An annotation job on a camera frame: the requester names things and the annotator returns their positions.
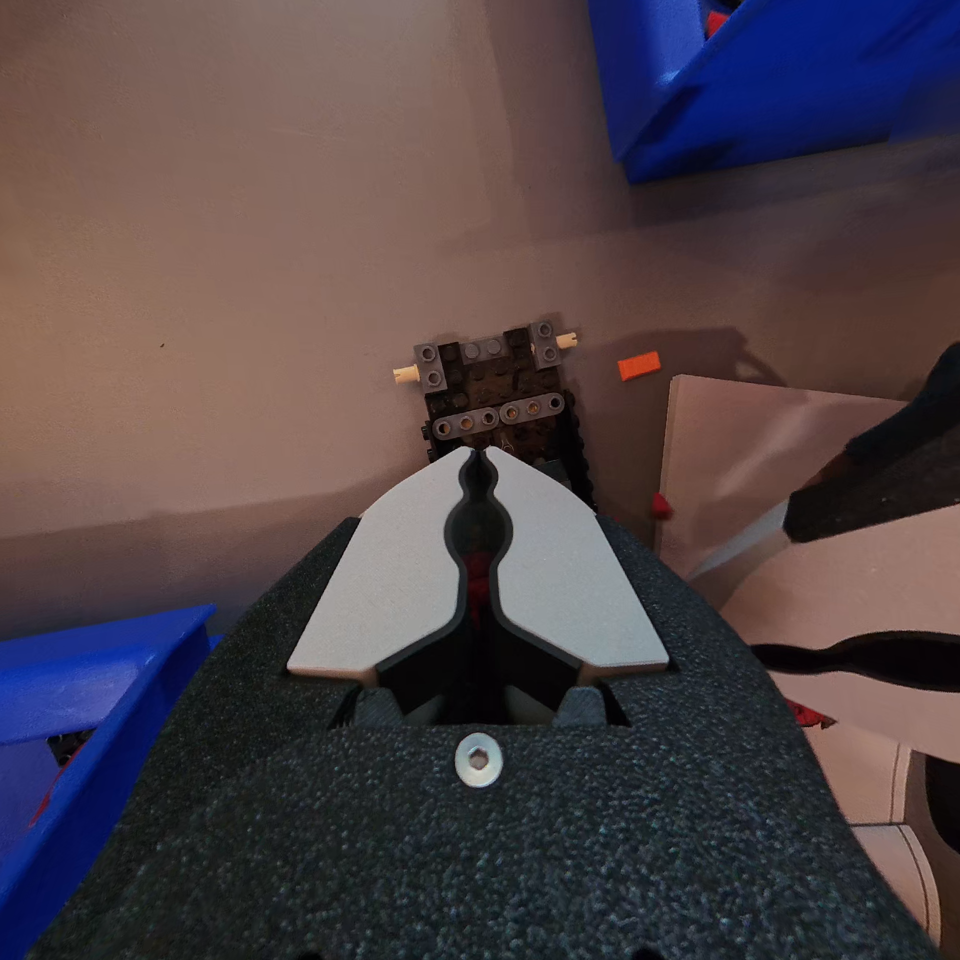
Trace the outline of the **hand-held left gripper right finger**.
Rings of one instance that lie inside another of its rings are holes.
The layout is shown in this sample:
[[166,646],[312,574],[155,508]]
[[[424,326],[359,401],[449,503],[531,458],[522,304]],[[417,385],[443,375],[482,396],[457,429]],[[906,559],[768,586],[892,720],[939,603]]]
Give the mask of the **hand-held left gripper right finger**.
[[584,681],[666,671],[666,647],[595,511],[516,457],[485,455],[509,529],[491,591],[510,629]]

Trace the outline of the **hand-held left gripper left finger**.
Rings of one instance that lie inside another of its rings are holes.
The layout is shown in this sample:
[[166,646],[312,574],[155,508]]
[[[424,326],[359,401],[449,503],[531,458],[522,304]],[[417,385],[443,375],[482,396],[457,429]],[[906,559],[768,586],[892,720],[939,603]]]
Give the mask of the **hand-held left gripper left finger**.
[[449,525],[473,450],[454,450],[361,515],[287,661],[296,676],[371,684],[401,654],[436,640],[466,605]]

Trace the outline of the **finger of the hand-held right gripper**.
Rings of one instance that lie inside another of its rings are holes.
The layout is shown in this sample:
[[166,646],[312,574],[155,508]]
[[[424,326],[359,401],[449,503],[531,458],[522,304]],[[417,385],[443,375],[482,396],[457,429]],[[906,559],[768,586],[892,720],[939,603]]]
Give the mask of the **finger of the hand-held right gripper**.
[[780,693],[824,717],[919,752],[959,751],[959,693],[930,690],[839,669],[787,670],[781,651],[755,651]]
[[688,575],[744,642],[820,650],[877,633],[958,636],[957,505],[810,542],[786,534],[786,508]]

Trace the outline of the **red and black lego car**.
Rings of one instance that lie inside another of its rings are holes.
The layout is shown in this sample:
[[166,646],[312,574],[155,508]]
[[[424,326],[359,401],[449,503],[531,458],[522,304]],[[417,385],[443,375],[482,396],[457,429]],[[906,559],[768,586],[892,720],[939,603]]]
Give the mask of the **red and black lego car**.
[[498,449],[596,510],[576,399],[562,373],[565,354],[578,343],[577,332],[544,316],[500,333],[415,344],[413,361],[392,376],[424,398],[429,462],[459,447]]

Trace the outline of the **blue plastic bin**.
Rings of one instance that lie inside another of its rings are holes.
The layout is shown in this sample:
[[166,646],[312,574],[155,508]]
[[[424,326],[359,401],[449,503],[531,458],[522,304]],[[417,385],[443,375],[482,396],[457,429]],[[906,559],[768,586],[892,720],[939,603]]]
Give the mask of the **blue plastic bin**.
[[955,1],[590,1],[629,182],[958,132]]
[[[28,953],[99,856],[174,704],[220,641],[208,632],[215,611],[184,607],[2,642],[3,959]],[[92,728],[60,769],[46,739]]]

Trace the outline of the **lego instruction booklet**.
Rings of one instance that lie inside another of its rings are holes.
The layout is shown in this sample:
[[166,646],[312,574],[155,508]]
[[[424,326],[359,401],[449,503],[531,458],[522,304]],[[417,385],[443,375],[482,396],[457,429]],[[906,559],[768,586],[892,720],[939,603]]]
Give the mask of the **lego instruction booklet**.
[[[675,377],[661,471],[673,513],[658,535],[660,558],[689,582],[690,572],[717,548],[768,511],[787,506],[848,441],[909,402]],[[839,669],[958,692],[958,635],[878,632],[820,650],[748,645],[753,654],[780,651],[774,659],[790,671]],[[840,724],[788,701],[774,685],[860,851],[918,922],[924,942],[942,958],[958,958],[958,853],[931,821],[926,786],[927,756],[958,763],[958,751],[918,751]]]

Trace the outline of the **black lego plate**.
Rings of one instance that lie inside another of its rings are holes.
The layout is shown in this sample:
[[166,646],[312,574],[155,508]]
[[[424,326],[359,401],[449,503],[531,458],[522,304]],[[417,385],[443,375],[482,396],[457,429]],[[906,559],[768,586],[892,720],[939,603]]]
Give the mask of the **black lego plate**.
[[66,767],[78,751],[87,744],[95,732],[96,728],[92,727],[47,737],[46,744],[54,757],[57,767],[59,769]]

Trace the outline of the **black rounded object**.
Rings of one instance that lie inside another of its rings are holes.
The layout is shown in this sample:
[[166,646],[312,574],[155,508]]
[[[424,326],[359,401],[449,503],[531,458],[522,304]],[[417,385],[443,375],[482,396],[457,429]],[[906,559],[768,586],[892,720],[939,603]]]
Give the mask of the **black rounded object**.
[[942,841],[959,854],[959,764],[928,755],[925,786],[933,826]]

